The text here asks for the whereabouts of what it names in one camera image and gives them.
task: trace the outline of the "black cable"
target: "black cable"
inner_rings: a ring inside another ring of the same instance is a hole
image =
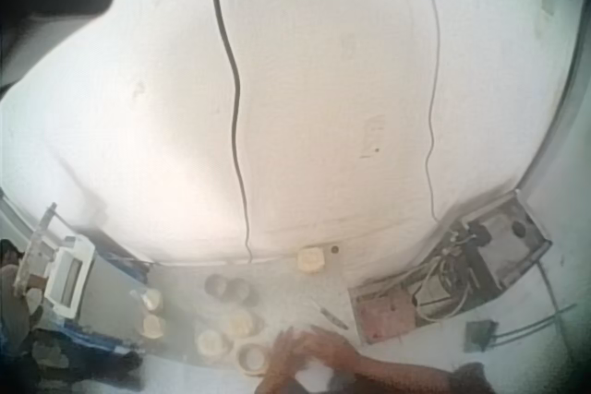
[[[428,106],[428,131],[431,137],[430,146],[428,149],[427,157],[425,158],[425,175],[427,176],[427,183],[428,183],[428,191],[429,191],[429,199],[430,199],[430,208],[431,208],[431,217],[436,223],[440,222],[440,219],[435,214],[435,192],[433,191],[433,183],[431,181],[431,172],[429,170],[429,161],[431,160],[431,155],[433,154],[433,150],[435,149],[435,131],[433,130],[433,108],[435,105],[435,94],[437,92],[437,83],[439,80],[440,75],[440,49],[441,49],[441,27],[440,27],[440,12],[437,8],[437,2],[435,0],[431,0],[431,5],[433,6],[433,14],[435,16],[435,28],[437,32],[437,45],[435,50],[435,75],[433,77],[433,89],[431,91],[431,99]]]
[[[532,329],[532,330],[530,330],[530,331],[526,332],[525,334],[521,334],[521,335],[519,335],[519,336],[517,336],[517,337],[513,337],[513,338],[511,338],[511,339],[507,339],[507,340],[499,341],[499,342],[497,342],[497,343],[493,343],[492,345],[489,345],[489,347],[490,347],[490,348],[497,348],[498,346],[506,345],[506,344],[508,344],[508,343],[513,343],[514,341],[518,341],[518,340],[521,340],[521,339],[525,339],[526,337],[529,337],[529,336],[531,336],[532,334],[536,334],[537,332],[541,331],[542,329],[549,327],[549,326],[550,326],[550,325],[552,325],[553,323],[554,323],[554,322],[552,322],[552,321],[550,321],[550,322],[547,322],[547,323],[543,324],[543,325],[542,325],[542,326],[540,326],[540,327],[534,328],[534,329]]]
[[[575,307],[576,307],[576,304],[569,304],[566,308],[562,308],[559,311],[559,313],[560,314],[566,313],[567,311],[570,311],[571,309],[573,309]],[[533,327],[537,327],[537,326],[545,324],[545,323],[552,324],[552,323],[554,323],[554,320],[556,320],[555,314],[553,314],[552,316],[544,317],[541,320],[538,320],[537,322],[534,322],[534,323],[530,323],[529,325],[526,325],[524,327],[516,328],[516,329],[513,329],[511,331],[507,331],[507,332],[502,332],[501,334],[495,334],[494,338],[500,339],[501,337],[512,336],[513,334],[517,334],[518,332],[527,331]]]
[[[552,285],[550,284],[550,280],[548,279],[548,274],[546,274],[546,270],[544,269],[539,260],[536,263],[536,265],[539,269],[539,273],[542,275],[542,280],[546,285],[548,295],[550,296],[550,301],[552,302],[552,306],[554,307],[554,318],[556,319],[556,326],[558,328],[559,333],[561,334],[562,342],[564,343],[564,348],[566,348],[566,353],[568,354],[571,363],[574,364],[575,360],[573,355],[573,349],[571,348],[569,342],[566,339],[566,331],[564,330],[564,322],[562,321],[561,310],[558,307],[558,302],[556,301],[554,290],[552,289]]]
[[[244,240],[244,246],[248,251],[248,263],[252,262],[252,251],[248,242],[250,241],[250,220],[248,218],[248,204],[247,204],[247,192],[244,187],[244,179],[240,172],[240,164],[238,162],[238,149],[236,146],[236,128],[238,125],[238,112],[240,111],[240,74],[238,73],[238,65],[234,58],[232,46],[228,39],[228,33],[223,24],[222,6],[220,0],[213,0],[213,7],[215,8],[215,18],[217,19],[218,29],[220,31],[220,37],[222,37],[223,48],[228,56],[230,67],[232,67],[232,75],[234,76],[234,112],[232,114],[232,156],[234,158],[234,168],[236,176],[238,177],[238,183],[240,184],[240,195],[242,197],[242,208],[244,210],[244,222],[247,228],[247,233]]]

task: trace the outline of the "round container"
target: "round container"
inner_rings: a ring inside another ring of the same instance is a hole
[[[242,345],[236,352],[236,364],[247,376],[263,376],[269,369],[269,350],[254,343]]]
[[[225,333],[232,339],[245,339],[260,330],[258,319],[246,309],[234,311],[225,320]]]
[[[230,343],[225,336],[215,329],[195,332],[197,351],[208,360],[214,361],[230,351]]]
[[[165,325],[166,322],[162,318],[154,314],[148,314],[144,317],[139,333],[146,339],[157,340],[164,335]]]
[[[250,283],[244,279],[232,279],[229,283],[228,292],[232,300],[243,306],[255,306],[258,296]]]
[[[220,274],[211,274],[205,280],[205,293],[211,297],[226,301],[228,295],[228,279]]]
[[[163,310],[163,295],[160,291],[149,288],[140,297],[146,309],[151,313],[158,313]]]

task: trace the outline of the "black object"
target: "black object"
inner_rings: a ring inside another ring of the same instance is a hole
[[[58,43],[113,0],[0,0],[0,100]]]
[[[464,336],[464,352],[483,352],[492,341],[497,322],[492,320],[480,320],[477,322],[466,322]]]
[[[248,263],[252,262],[252,251],[250,250],[250,220],[248,218],[248,203],[247,203],[247,190],[244,186],[244,179],[242,178],[242,172],[240,171],[240,162],[238,161],[238,147],[236,145],[236,130],[238,127],[238,113],[240,111],[240,73],[238,72],[238,65],[232,51],[232,45],[228,39],[228,32],[225,29],[223,23],[222,5],[220,0],[213,0],[213,8],[215,9],[215,18],[218,24],[218,30],[220,31],[220,37],[222,38],[223,48],[228,57],[228,62],[232,68],[232,76],[234,77],[234,111],[232,113],[232,158],[234,160],[234,169],[236,171],[236,177],[238,178],[238,184],[240,185],[240,196],[242,197],[242,210],[244,211],[244,223],[246,227],[246,235],[244,239],[244,247],[248,252]]]

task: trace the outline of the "wire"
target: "wire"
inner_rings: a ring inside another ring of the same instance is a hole
[[[562,321],[561,310],[558,307],[558,302],[556,301],[556,296],[554,295],[554,290],[552,290],[552,285],[550,284],[550,280],[548,279],[548,274],[546,274],[546,270],[542,266],[541,262],[538,260],[537,268],[539,269],[539,273],[542,275],[542,280],[546,285],[546,289],[548,290],[548,295],[550,297],[550,301],[552,302],[552,306],[554,306],[554,318],[556,319],[556,327],[561,334],[562,342],[564,343],[564,348],[566,348],[566,353],[571,360],[571,363],[575,363],[573,357],[573,349],[569,342],[566,339],[566,331],[564,330],[564,322]]]
[[[234,158],[234,168],[236,176],[238,177],[238,183],[240,184],[240,196],[242,197],[242,208],[244,211],[244,222],[246,225],[246,235],[244,240],[244,246],[248,251],[248,263],[252,262],[252,251],[248,242],[250,241],[250,220],[248,218],[248,204],[247,204],[247,192],[244,186],[244,179],[240,171],[240,163],[238,162],[238,149],[236,145],[236,129],[238,126],[238,112],[240,111],[240,74],[238,73],[238,65],[234,58],[234,52],[228,39],[228,33],[223,23],[222,6],[220,0],[213,0],[213,7],[215,9],[215,18],[218,23],[218,29],[220,31],[220,37],[223,41],[223,48],[232,67],[232,75],[234,76],[234,112],[232,114],[232,157]]]
[[[544,329],[544,328],[547,328],[548,326],[552,325],[553,323],[554,323],[554,322],[552,322],[552,321],[550,321],[550,322],[547,322],[547,323],[543,324],[543,325],[542,325],[542,326],[540,326],[540,327],[537,327],[537,328],[535,328],[535,329],[532,329],[532,330],[530,330],[530,331],[526,332],[525,334],[521,334],[521,335],[519,335],[519,336],[517,336],[517,337],[513,337],[513,338],[511,338],[511,339],[507,339],[507,340],[503,340],[503,341],[500,341],[500,342],[498,342],[498,343],[493,343],[493,344],[489,345],[489,347],[490,347],[490,348],[496,348],[496,347],[498,347],[498,346],[506,345],[506,344],[508,344],[508,343],[513,343],[514,341],[518,341],[518,340],[521,340],[521,339],[525,339],[526,337],[529,337],[529,336],[531,336],[532,334],[536,334],[537,332],[541,331],[542,329]]]
[[[379,290],[376,295],[373,296],[373,299],[377,299],[377,298],[381,297],[383,294],[385,294],[387,291],[392,289],[394,286],[405,281],[408,277],[410,277],[415,272],[419,271],[420,269],[425,268],[428,264],[429,264],[429,262],[423,263],[422,265],[418,265],[416,267],[412,267],[406,273],[402,274],[400,277],[394,277],[394,280],[386,283],[384,285],[384,287],[381,290]]]
[[[433,182],[431,180],[431,172],[429,170],[429,162],[435,149],[435,131],[433,129],[433,108],[435,105],[435,94],[437,92],[437,83],[440,75],[440,49],[441,49],[441,27],[440,27],[440,12],[437,8],[437,2],[431,0],[433,7],[433,15],[435,17],[435,28],[437,32],[437,44],[435,47],[435,75],[433,76],[433,88],[431,91],[431,99],[428,106],[428,132],[430,135],[430,146],[428,148],[427,157],[425,158],[425,175],[427,176],[429,202],[431,217],[436,223],[440,222],[439,217],[435,214],[435,192],[433,191]]]
[[[428,271],[427,276],[425,276],[425,279],[421,282],[420,286],[418,287],[418,289],[415,291],[415,295],[417,295],[418,293],[421,292],[421,290],[425,287],[425,284],[428,282],[428,280],[430,279],[431,275],[433,274],[433,271],[435,271],[435,269],[440,267],[440,263],[443,259],[441,257],[433,260],[433,266],[431,267],[431,269]],[[456,314],[458,314],[460,312],[460,310],[464,307],[465,305],[465,301],[468,298],[468,293],[470,292],[470,284],[469,282],[466,283],[465,285],[465,289],[464,289],[464,294],[462,295],[462,299],[460,300],[459,304],[451,311],[451,313],[446,314],[443,317],[431,317],[426,315],[423,310],[422,310],[422,304],[419,304],[416,307],[416,314],[421,317],[423,320],[427,320],[427,322],[440,322],[442,320],[445,320],[446,318],[450,318],[455,316]]]
[[[570,311],[571,309],[575,308],[576,304],[569,304],[567,307],[562,308],[561,311],[559,311],[560,314],[566,313],[567,311]],[[537,322],[534,323],[530,323],[529,325],[526,325],[524,327],[520,327],[517,329],[513,329],[511,331],[507,331],[507,332],[502,332],[501,334],[495,334],[494,338],[495,339],[500,339],[501,337],[507,337],[507,336],[512,336],[513,334],[517,334],[518,332],[523,332],[523,331],[527,331],[528,329],[531,329],[533,327],[537,327],[538,325],[542,325],[545,323],[554,323],[554,320],[556,320],[556,315],[553,314],[552,316],[548,316],[545,318],[542,318],[541,320],[538,320]]]

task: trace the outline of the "gray cable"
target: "gray cable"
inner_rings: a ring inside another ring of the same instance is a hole
[[[234,78],[234,112],[232,114],[232,158],[234,160],[234,168],[236,171],[236,177],[238,178],[238,184],[240,185],[240,196],[242,197],[242,210],[244,211],[244,223],[246,225],[246,235],[244,239],[244,247],[248,252],[248,263],[252,262],[252,251],[248,245],[250,241],[250,220],[248,218],[248,203],[247,203],[247,191],[244,185],[244,179],[242,172],[240,171],[240,162],[238,161],[238,147],[236,144],[236,130],[238,127],[238,113],[240,111],[240,73],[238,72],[238,65],[232,51],[232,45],[230,39],[228,39],[228,32],[226,31],[225,24],[223,23],[222,5],[220,0],[213,0],[213,8],[215,9],[215,18],[218,24],[218,30],[220,31],[220,37],[222,38],[223,48],[228,57],[228,62],[232,68],[232,76]]]
[[[552,302],[552,306],[554,307],[554,318],[556,319],[556,328],[558,329],[559,333],[562,337],[562,342],[564,343],[564,348],[566,348],[566,353],[569,356],[569,360],[572,364],[575,363],[574,356],[573,356],[573,349],[569,342],[566,339],[566,331],[564,329],[564,321],[562,320],[561,310],[558,307],[558,302],[556,301],[556,295],[554,295],[554,290],[552,290],[552,285],[550,284],[550,280],[548,278],[548,274],[546,274],[546,270],[542,266],[542,263],[538,260],[537,268],[539,269],[539,273],[542,275],[542,280],[546,285],[546,289],[548,290],[548,295],[550,296],[550,300]]]
[[[435,27],[437,32],[437,45],[435,50],[435,75],[433,77],[433,88],[431,91],[431,99],[428,106],[428,131],[431,137],[430,146],[428,149],[427,157],[425,158],[425,175],[427,176],[429,201],[431,209],[431,217],[436,223],[440,222],[440,219],[435,214],[435,192],[433,191],[433,183],[431,181],[431,172],[429,170],[429,162],[435,149],[435,131],[433,129],[433,108],[435,105],[435,94],[437,92],[437,83],[440,75],[440,48],[441,48],[441,27],[440,27],[440,12],[437,8],[437,2],[431,0],[433,6],[433,14],[435,17]]]

